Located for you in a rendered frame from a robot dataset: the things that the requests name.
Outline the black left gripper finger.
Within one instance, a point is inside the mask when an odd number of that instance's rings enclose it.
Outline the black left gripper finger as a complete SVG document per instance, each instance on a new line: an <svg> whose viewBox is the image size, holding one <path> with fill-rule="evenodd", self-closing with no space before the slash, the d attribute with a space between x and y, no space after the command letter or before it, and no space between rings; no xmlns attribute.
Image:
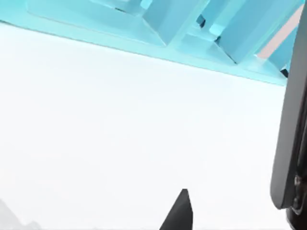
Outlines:
<svg viewBox="0 0 307 230"><path fill-rule="evenodd" d="M192 230L193 210L188 189L182 189L159 230Z"/></svg>

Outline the light blue rack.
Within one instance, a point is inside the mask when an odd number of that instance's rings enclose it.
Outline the light blue rack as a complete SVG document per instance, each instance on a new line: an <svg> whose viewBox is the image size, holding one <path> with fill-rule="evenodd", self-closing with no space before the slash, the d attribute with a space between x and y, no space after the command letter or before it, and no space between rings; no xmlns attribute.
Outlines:
<svg viewBox="0 0 307 230"><path fill-rule="evenodd" d="M306 0L0 0L0 22L284 85Z"/></svg>

